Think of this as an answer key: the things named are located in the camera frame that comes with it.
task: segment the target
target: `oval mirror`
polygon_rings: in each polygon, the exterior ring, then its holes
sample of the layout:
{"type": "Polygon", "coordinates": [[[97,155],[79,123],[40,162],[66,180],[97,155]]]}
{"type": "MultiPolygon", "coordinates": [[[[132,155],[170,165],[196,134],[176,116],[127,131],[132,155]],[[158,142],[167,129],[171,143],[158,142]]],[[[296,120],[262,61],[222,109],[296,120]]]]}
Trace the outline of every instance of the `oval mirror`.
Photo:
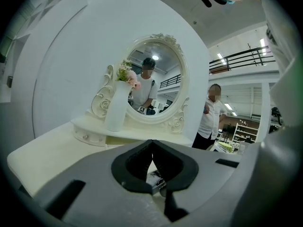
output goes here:
{"type": "Polygon", "coordinates": [[[129,105],[140,114],[156,115],[177,99],[181,84],[181,62],[167,45],[149,42],[127,58],[140,82],[129,94],[129,105]]]}

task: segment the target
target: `white shirt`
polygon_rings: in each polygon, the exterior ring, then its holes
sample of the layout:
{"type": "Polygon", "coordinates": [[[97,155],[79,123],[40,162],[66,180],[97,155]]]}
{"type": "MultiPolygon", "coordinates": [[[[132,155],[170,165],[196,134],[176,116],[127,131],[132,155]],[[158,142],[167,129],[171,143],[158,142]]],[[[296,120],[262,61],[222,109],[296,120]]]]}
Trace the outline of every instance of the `white shirt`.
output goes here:
{"type": "Polygon", "coordinates": [[[302,49],[299,32],[275,0],[261,0],[267,20],[267,42],[282,76],[292,59],[302,49]]]}
{"type": "Polygon", "coordinates": [[[206,139],[212,134],[211,139],[214,140],[218,135],[220,114],[227,115],[227,112],[219,100],[213,102],[207,97],[205,104],[209,107],[209,113],[202,115],[198,133],[206,139]]]}
{"type": "Polygon", "coordinates": [[[142,106],[147,101],[147,99],[156,99],[158,92],[157,83],[154,82],[154,85],[152,86],[152,81],[154,81],[152,77],[150,77],[149,79],[143,79],[140,74],[137,75],[137,80],[141,82],[141,88],[132,92],[134,102],[132,107],[135,110],[142,106]]]}

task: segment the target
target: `pink flower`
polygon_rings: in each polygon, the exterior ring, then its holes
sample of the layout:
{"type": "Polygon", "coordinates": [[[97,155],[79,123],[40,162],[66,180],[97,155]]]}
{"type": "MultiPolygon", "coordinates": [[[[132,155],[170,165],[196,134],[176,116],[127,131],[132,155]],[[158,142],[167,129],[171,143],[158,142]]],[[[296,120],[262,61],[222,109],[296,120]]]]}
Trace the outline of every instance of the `pink flower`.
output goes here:
{"type": "Polygon", "coordinates": [[[141,82],[137,81],[137,84],[135,85],[135,90],[141,89],[141,82]]]}
{"type": "Polygon", "coordinates": [[[134,87],[135,90],[141,88],[141,83],[137,81],[137,75],[133,70],[128,71],[127,82],[134,87]]]}

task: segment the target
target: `ornate mirror frame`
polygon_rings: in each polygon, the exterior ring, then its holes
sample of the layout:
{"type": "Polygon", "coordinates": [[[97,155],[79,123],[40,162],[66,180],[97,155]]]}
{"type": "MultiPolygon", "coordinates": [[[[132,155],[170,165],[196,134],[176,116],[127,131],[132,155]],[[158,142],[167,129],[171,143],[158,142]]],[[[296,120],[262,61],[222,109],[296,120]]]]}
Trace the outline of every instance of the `ornate mirror frame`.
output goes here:
{"type": "Polygon", "coordinates": [[[145,36],[135,40],[133,44],[127,49],[124,58],[127,59],[136,48],[139,48],[140,46],[147,43],[161,43],[168,46],[177,55],[177,58],[179,59],[181,64],[180,90],[176,96],[175,101],[167,110],[156,115],[143,115],[135,111],[130,105],[128,105],[127,107],[126,114],[133,120],[138,122],[144,122],[145,124],[158,124],[169,120],[169,118],[174,116],[180,110],[180,108],[183,109],[184,102],[187,99],[189,86],[188,66],[181,46],[177,44],[177,40],[173,36],[163,34],[145,36]]]}
{"type": "Polygon", "coordinates": [[[138,113],[130,105],[128,105],[126,117],[131,119],[131,125],[134,128],[136,123],[138,125],[150,125],[151,127],[153,125],[155,126],[156,124],[165,123],[170,128],[170,132],[180,133],[184,125],[184,107],[187,106],[186,101],[189,99],[187,97],[189,87],[189,72],[181,46],[177,43],[177,40],[171,35],[163,35],[162,33],[157,35],[153,34],[141,37],[133,41],[132,44],[127,48],[121,60],[117,64],[115,64],[115,66],[108,66],[107,73],[105,74],[105,83],[93,99],[91,105],[92,112],[98,118],[105,119],[110,100],[115,92],[115,84],[117,78],[116,72],[118,70],[118,67],[120,66],[120,63],[123,60],[126,60],[136,48],[139,48],[140,46],[146,43],[164,44],[168,46],[177,55],[177,58],[179,59],[181,64],[180,90],[176,96],[176,100],[164,112],[156,115],[143,115],[138,113]]]}

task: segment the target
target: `face mask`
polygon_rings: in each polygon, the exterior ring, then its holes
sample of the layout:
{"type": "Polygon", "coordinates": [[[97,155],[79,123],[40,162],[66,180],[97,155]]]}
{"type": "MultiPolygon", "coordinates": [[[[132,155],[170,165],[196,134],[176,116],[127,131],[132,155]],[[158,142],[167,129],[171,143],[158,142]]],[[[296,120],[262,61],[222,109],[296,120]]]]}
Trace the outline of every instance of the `face mask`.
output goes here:
{"type": "Polygon", "coordinates": [[[235,1],[229,1],[229,0],[226,0],[226,2],[229,3],[229,4],[234,4],[235,3],[235,1]]]}

